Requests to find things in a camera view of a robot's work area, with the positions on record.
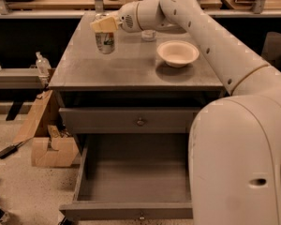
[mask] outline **cabinet top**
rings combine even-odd
[[[167,40],[184,40],[195,45],[188,35],[157,33],[153,42],[141,40],[141,33],[114,34],[115,50],[102,54],[90,23],[95,13],[86,12],[74,32],[49,87],[60,91],[133,90],[219,90],[223,87],[207,60],[199,59],[186,67],[169,67],[156,49]]]

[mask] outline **gray cabinet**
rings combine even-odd
[[[194,117],[222,95],[223,84],[201,54],[169,67],[156,56],[164,41],[195,43],[188,34],[115,34],[116,49],[96,50],[87,12],[49,87],[81,149],[70,220],[192,218],[188,133]]]

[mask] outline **concrete floor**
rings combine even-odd
[[[0,150],[11,144],[28,111],[22,106],[13,121],[6,121],[9,104],[0,104]],[[71,203],[78,166],[37,168],[31,166],[31,142],[0,159],[0,208],[10,215],[8,225],[57,225],[63,215],[60,204]],[[75,225],[193,225],[192,220],[80,221]]]

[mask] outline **drawer handle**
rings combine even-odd
[[[137,125],[138,125],[139,127],[144,126],[145,123],[146,123],[146,122],[145,122],[141,117],[140,117],[139,120],[137,121]]]

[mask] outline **spray bottle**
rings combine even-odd
[[[36,52],[37,60],[36,60],[36,65],[37,69],[40,73],[41,76],[49,76],[49,71],[48,69],[51,68],[51,65],[46,57],[43,57],[40,52]]]
[[[156,40],[156,30],[144,30],[141,32],[141,38],[145,41]]]

